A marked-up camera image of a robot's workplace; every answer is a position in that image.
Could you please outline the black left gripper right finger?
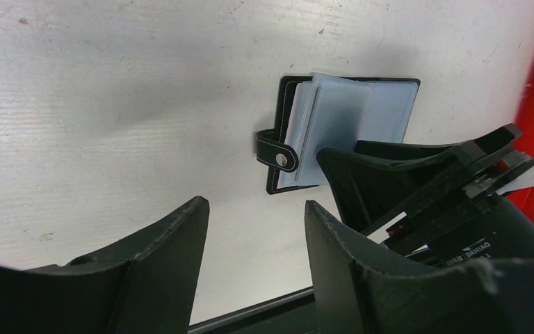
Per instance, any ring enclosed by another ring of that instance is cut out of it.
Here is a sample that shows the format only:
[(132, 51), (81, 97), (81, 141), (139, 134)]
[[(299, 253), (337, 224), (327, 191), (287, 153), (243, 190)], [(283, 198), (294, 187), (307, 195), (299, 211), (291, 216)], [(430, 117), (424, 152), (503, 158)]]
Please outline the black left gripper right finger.
[(321, 333), (534, 333), (534, 260), (412, 261), (305, 204)]

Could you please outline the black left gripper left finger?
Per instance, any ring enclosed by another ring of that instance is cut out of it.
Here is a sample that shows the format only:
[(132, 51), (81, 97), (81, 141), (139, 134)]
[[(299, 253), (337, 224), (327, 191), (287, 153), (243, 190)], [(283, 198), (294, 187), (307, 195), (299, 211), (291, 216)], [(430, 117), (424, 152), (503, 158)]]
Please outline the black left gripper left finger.
[(0, 333), (186, 333), (209, 213), (196, 196), (64, 266), (0, 266)]

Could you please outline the black leather card holder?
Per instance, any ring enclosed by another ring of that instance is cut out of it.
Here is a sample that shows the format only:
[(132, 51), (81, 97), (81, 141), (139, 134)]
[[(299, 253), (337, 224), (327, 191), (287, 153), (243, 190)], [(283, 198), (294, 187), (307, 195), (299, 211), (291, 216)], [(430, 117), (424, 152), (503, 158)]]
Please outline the black leather card holder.
[(414, 78), (284, 75), (275, 123), (255, 135), (256, 159), (268, 167), (266, 193), (326, 185), (316, 160), (323, 148), (402, 143), (420, 85)]

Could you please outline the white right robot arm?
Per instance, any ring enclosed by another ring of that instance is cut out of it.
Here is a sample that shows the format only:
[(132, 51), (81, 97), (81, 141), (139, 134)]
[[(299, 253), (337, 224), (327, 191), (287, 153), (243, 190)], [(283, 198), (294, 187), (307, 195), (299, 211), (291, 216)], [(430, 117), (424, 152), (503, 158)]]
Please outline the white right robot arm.
[(317, 156), (342, 222), (410, 260), (450, 267), (487, 258), (534, 259), (534, 223), (508, 199), (534, 186), (534, 157), (508, 124), (443, 145), (359, 140)]

